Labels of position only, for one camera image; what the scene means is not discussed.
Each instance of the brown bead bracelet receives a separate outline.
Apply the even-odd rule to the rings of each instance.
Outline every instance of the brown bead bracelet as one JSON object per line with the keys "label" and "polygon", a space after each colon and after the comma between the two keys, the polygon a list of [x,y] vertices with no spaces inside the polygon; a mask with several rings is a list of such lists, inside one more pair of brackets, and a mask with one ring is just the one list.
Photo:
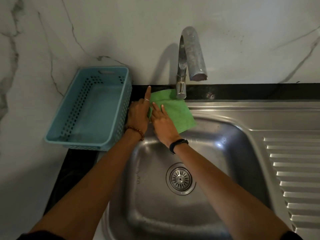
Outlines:
{"label": "brown bead bracelet", "polygon": [[140,141],[143,141],[143,140],[144,140],[144,133],[143,133],[141,130],[139,130],[139,129],[135,128],[135,127],[132,127],[132,126],[126,126],[126,127],[124,128],[124,131],[126,132],[127,129],[132,129],[132,130],[134,130],[134,131],[136,131],[136,132],[139,132],[139,134],[141,135]]}

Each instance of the sink basin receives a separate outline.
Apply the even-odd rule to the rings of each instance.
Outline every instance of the sink basin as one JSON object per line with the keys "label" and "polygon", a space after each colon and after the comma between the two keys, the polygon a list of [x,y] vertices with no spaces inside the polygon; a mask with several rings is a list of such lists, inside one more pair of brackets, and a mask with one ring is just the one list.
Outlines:
{"label": "sink basin", "polygon": [[[229,123],[195,119],[197,126],[182,137],[270,207],[266,183],[246,134]],[[119,179],[103,224],[107,239],[231,239],[192,174],[158,141],[151,125]]]}

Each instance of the basket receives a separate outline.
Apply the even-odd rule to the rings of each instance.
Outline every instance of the basket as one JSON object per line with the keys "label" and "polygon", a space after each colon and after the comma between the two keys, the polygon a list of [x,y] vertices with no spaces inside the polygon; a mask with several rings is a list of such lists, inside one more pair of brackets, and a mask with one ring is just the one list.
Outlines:
{"label": "basket", "polygon": [[127,67],[78,70],[45,141],[71,149],[108,151],[123,134],[131,91]]}

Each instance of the faucet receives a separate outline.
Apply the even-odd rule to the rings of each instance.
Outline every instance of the faucet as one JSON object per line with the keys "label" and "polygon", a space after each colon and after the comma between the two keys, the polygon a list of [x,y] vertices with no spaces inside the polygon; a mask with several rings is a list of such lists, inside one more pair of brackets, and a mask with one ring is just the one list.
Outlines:
{"label": "faucet", "polygon": [[188,67],[190,81],[208,79],[199,37],[193,27],[183,29],[179,44],[178,73],[176,80],[177,99],[183,100],[186,92],[186,71]]}

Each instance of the cleaning cloth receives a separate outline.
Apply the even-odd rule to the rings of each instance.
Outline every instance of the cleaning cloth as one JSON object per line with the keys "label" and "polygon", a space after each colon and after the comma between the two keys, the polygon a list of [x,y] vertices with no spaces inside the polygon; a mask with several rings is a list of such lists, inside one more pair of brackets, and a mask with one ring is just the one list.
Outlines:
{"label": "cleaning cloth", "polygon": [[[155,102],[161,109],[164,105],[168,116],[173,121],[178,133],[182,133],[194,126],[196,126],[195,119],[193,118],[186,102],[177,99],[175,89],[167,89],[151,93],[150,103]],[[152,108],[149,108],[148,117],[151,117]]]}

